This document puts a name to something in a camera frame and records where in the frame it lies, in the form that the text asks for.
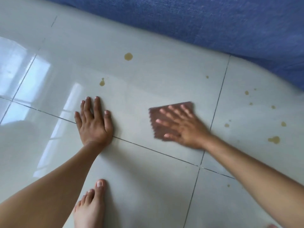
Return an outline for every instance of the floor tile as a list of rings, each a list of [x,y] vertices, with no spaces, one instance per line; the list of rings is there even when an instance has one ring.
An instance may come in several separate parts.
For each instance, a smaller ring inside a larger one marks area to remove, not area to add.
[[[250,62],[231,57],[212,132],[304,184],[303,112],[302,90]],[[275,136],[280,138],[278,144],[268,141]],[[208,153],[202,166],[230,175]]]
[[[148,108],[193,101],[210,126],[228,55],[66,7],[37,57],[15,101],[73,121],[81,99],[101,96],[116,137],[200,165],[202,152],[154,140]]]
[[[9,107],[11,101],[0,98],[0,122],[7,110],[7,108]]]
[[[0,126],[0,202],[81,147],[74,123],[12,103]],[[108,181],[106,227],[183,227],[199,168],[114,139],[94,162],[82,194]],[[74,227],[72,217],[66,228]]]
[[[200,169],[185,228],[266,228],[270,224],[276,222],[236,180]]]
[[[0,0],[0,96],[13,99],[57,15],[44,0]]]

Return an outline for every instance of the bare foot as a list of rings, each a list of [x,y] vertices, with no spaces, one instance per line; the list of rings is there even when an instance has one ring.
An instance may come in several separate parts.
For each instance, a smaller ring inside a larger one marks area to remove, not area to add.
[[[75,228],[102,228],[105,204],[103,196],[106,181],[100,179],[95,189],[90,189],[82,199],[76,203],[73,210]]]

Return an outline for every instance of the brown cloth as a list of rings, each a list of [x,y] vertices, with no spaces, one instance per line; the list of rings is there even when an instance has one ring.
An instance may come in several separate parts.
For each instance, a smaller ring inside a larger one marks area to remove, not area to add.
[[[174,108],[178,108],[180,109],[181,105],[184,105],[185,107],[187,107],[189,110],[193,111],[193,103],[188,101],[188,102],[182,102],[182,103],[177,103],[177,104],[172,104],[171,106],[173,106]],[[151,122],[151,126],[154,130],[154,138],[157,139],[161,139],[163,141],[171,141],[171,139],[169,138],[165,138],[164,135],[167,133],[173,134],[178,136],[178,132],[175,130],[170,129],[169,127],[165,127],[159,123],[156,122],[156,119],[160,119],[162,121],[171,121],[171,119],[169,119],[166,115],[162,114],[159,110],[161,108],[163,108],[164,110],[175,114],[174,112],[172,112],[168,106],[170,105],[165,105],[165,106],[160,106],[160,107],[154,107],[154,108],[150,108],[149,109],[149,113],[150,113],[150,122]]]

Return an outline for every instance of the white tile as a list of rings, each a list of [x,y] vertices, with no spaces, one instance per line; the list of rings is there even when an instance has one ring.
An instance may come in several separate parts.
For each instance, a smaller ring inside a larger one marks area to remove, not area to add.
[[[11,101],[0,98],[0,122],[7,110],[7,108],[9,107]]]
[[[266,228],[270,224],[278,226],[236,180],[200,169],[185,228]]]
[[[304,184],[303,112],[302,90],[250,62],[231,57],[212,132]],[[279,144],[268,141],[274,136],[279,136]],[[207,153],[202,166],[230,175]]]
[[[57,15],[44,0],[0,0],[0,96],[13,99]]]
[[[81,147],[76,125],[12,103],[0,126],[0,202],[72,157]],[[198,167],[114,139],[94,162],[82,189],[108,181],[106,227],[184,225]],[[72,217],[65,225],[73,227]]]
[[[200,165],[202,152],[154,140],[148,108],[193,101],[210,126],[228,57],[67,7],[15,101],[74,121],[81,99],[101,96],[115,136]]]

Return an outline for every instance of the fingernail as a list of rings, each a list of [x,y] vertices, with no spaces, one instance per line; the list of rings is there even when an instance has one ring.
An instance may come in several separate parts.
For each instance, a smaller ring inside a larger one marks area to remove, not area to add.
[[[97,187],[101,187],[102,186],[102,182],[101,181],[98,181],[97,182]]]

